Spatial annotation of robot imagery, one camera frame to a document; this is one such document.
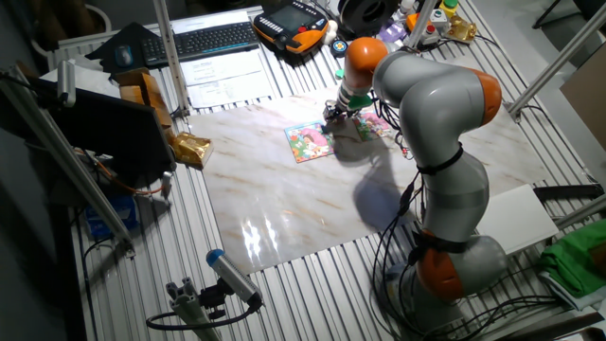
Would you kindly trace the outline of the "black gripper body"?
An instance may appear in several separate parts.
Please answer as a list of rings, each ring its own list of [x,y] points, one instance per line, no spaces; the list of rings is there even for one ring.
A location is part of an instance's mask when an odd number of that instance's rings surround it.
[[[343,121],[346,117],[351,117],[352,113],[338,100],[326,101],[326,121],[332,124],[334,121]]]

